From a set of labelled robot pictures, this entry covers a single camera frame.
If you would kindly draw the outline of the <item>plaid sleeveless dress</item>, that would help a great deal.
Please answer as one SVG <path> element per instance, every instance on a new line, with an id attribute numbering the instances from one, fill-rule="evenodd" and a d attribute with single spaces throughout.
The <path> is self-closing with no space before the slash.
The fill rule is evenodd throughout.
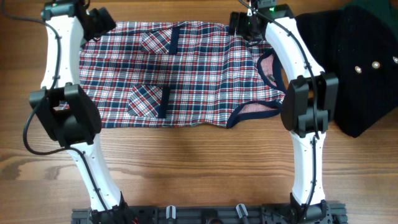
<path id="1" fill-rule="evenodd" d="M 249 45 L 224 24 L 118 22 L 80 50 L 80 83 L 104 128 L 159 128 L 280 113 L 281 65 L 267 43 Z"/>

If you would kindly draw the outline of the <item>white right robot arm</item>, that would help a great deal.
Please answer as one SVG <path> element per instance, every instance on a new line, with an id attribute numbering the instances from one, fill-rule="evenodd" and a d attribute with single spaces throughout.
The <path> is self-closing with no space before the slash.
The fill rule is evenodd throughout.
<path id="1" fill-rule="evenodd" d="M 293 142 L 294 184 L 290 202 L 264 207 L 264 218 L 268 223 L 341 223 L 344 217 L 338 211 L 345 207 L 326 201 L 322 177 L 323 144 L 335 111 L 338 78 L 311 55 L 288 5 L 241 4 L 247 12 L 231 15 L 230 33 L 270 43 L 289 82 L 280 115 Z"/>

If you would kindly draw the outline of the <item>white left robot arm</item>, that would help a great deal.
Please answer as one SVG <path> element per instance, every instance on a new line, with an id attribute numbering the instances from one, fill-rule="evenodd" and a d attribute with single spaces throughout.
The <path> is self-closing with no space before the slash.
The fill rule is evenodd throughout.
<path id="1" fill-rule="evenodd" d="M 30 117 L 36 116 L 59 143 L 58 151 L 75 161 L 90 196 L 90 222 L 138 223 L 106 165 L 98 108 L 80 85 L 80 50 L 116 27 L 105 8 L 88 7 L 86 1 L 45 3 L 41 21 L 47 29 L 47 63 L 40 90 L 30 94 Z"/>

